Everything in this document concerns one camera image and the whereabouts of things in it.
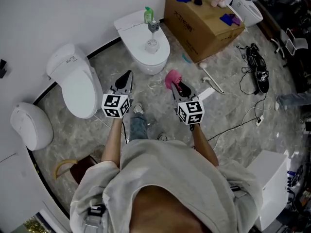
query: sneaker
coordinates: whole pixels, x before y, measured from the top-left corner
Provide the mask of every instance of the sneaker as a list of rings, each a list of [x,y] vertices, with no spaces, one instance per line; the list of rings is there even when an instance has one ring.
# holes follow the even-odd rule
[[[144,114],[144,110],[142,108],[142,105],[140,102],[137,102],[134,106],[134,109],[133,109],[134,113],[141,113],[141,114]]]
[[[259,91],[267,93],[269,90],[269,71],[267,70],[264,59],[258,51],[257,45],[252,43],[252,45],[246,49],[247,62],[254,72]]]
[[[167,136],[165,133],[161,133],[159,134],[159,136],[157,137],[158,141],[163,141],[163,142],[167,142]]]
[[[274,104],[274,109],[277,111],[280,108],[280,104],[276,101]]]

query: marble floor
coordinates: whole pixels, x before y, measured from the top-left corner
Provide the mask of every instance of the marble floor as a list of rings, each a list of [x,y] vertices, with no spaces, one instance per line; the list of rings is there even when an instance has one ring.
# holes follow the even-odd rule
[[[134,73],[133,98],[144,106],[145,114],[150,122],[149,137],[156,138],[160,132],[165,132],[169,139],[177,139],[189,146],[193,145],[190,130],[179,122],[175,114],[171,90],[166,89],[164,78],[171,69],[177,69],[183,79],[191,83],[197,92],[204,91],[209,85],[202,83],[205,73],[195,64],[190,64],[182,58],[186,52],[176,38],[165,27],[161,26],[171,46],[171,54],[165,68],[157,75],[148,76],[138,70],[127,49],[119,42],[104,50],[90,60],[96,69],[103,90],[107,90],[110,82],[117,75],[131,69]],[[270,89],[265,101],[265,109],[269,109],[271,100],[281,93],[295,92],[294,83],[288,69],[279,54],[274,54],[275,47],[263,36],[257,26],[248,28],[235,39],[225,50],[206,59],[207,70],[226,92],[222,95],[214,92],[204,100],[205,117],[201,124],[207,139],[239,125],[246,112],[254,107],[255,103],[264,98],[264,95],[246,95],[240,91],[239,81],[242,77],[241,67],[246,64],[241,58],[237,45],[246,46],[255,42],[260,53],[266,61],[269,70]],[[250,75],[245,76],[242,88],[245,91],[255,90]],[[96,117],[80,119],[72,115],[66,108],[61,88],[57,85],[45,96],[38,106],[43,109],[53,126],[54,139],[45,149],[34,151],[34,157],[41,172],[53,193],[66,210],[69,211],[70,201],[77,188],[77,183],[70,172],[66,172],[56,181],[52,174],[55,166],[64,159],[81,159],[93,154],[100,160],[101,147],[105,144],[112,120],[105,118],[100,110]],[[247,123],[240,128],[227,132],[218,142],[215,149],[220,162],[235,159],[247,166],[262,151],[270,150],[284,153],[286,150],[291,155],[303,149],[302,134],[299,122],[298,108],[289,108],[264,112],[264,121],[257,127],[255,122]],[[248,113],[245,121],[254,118],[253,109]],[[124,123],[129,135],[130,113],[125,116]],[[217,137],[210,141],[212,147],[216,144]]]

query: black wire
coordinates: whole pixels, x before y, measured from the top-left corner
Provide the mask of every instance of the black wire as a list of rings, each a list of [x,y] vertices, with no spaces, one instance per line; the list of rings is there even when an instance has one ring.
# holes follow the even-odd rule
[[[259,101],[255,104],[255,106],[254,106],[254,113],[255,113],[255,117],[256,117],[257,120],[259,120],[259,118],[258,118],[258,116],[256,116],[256,105],[257,105],[258,103],[264,101],[266,98],[267,98],[267,93],[265,93],[264,99],[259,100]]]
[[[124,122],[123,122],[123,121],[122,121],[122,125],[123,125],[123,131],[124,131],[125,142],[126,142],[126,144],[127,144],[125,125],[124,125]]]
[[[287,202],[287,204],[290,204],[290,203],[292,203],[293,201],[294,201],[294,199],[296,198],[296,194],[295,194],[295,192],[293,192],[290,188],[287,188],[287,192],[289,193],[289,194],[292,194],[292,198],[289,198],[289,201]]]
[[[245,122],[245,123],[248,123],[248,122],[253,121],[253,120],[256,120],[256,119],[257,119],[257,118],[253,118],[253,119],[251,119],[251,120],[249,120],[249,121],[247,121],[247,122]],[[224,132],[221,132],[221,133],[219,133],[219,134],[217,134],[217,135],[213,136],[211,139],[214,139],[215,137],[217,137],[217,136],[219,136],[220,134],[223,134],[223,133],[225,133],[225,132],[227,132],[227,131],[229,131],[229,130],[232,130],[232,129],[238,128],[238,127],[240,127],[240,126],[244,125],[245,123],[239,124],[239,125],[237,125],[237,126],[235,126],[235,127],[231,128],[231,129],[227,129],[227,130],[225,130]]]
[[[240,80],[240,90],[241,90],[244,94],[246,94],[246,95],[252,95],[252,94],[254,94],[255,92],[252,92],[252,93],[244,92],[244,91],[242,90],[242,88],[241,88],[241,82],[242,82],[243,78],[245,77],[245,75],[246,75],[247,73],[254,73],[254,71],[253,71],[252,68],[250,68],[250,67],[242,67],[242,68],[241,68],[241,72],[244,73],[244,75],[242,76],[242,78],[241,78],[241,80]]]

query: chair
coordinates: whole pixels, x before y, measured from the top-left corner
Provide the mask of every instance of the chair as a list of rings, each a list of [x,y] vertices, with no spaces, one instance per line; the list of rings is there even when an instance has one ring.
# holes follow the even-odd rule
[[[277,46],[277,49],[274,51],[274,53],[278,53],[280,51],[280,54],[282,55],[282,59],[285,59],[285,54],[284,54],[283,48],[282,48],[280,42],[278,41],[278,39],[271,38],[271,41],[273,41]]]
[[[290,55],[294,56],[296,50],[298,49],[308,49],[308,43],[305,38],[295,38],[290,29],[287,29],[286,32],[281,30],[280,32],[281,41],[284,43]]]

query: toilet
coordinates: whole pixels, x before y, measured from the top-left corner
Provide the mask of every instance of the toilet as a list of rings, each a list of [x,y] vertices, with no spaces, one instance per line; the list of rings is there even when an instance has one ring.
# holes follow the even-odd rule
[[[262,14],[252,0],[233,0],[231,7],[239,14],[246,27],[253,26],[263,20]]]
[[[53,139],[48,116],[33,104],[21,102],[15,105],[10,123],[31,151],[45,148]]]
[[[146,43],[152,38],[148,24],[144,23],[144,10],[122,17],[114,22],[115,28],[130,52],[137,67],[144,73],[155,75],[165,66],[170,55],[170,44],[161,28],[154,33],[159,44],[155,53],[146,51]]]
[[[47,74],[60,85],[64,102],[76,117],[90,118],[101,107],[102,86],[78,47],[67,44],[56,51],[48,62]]]

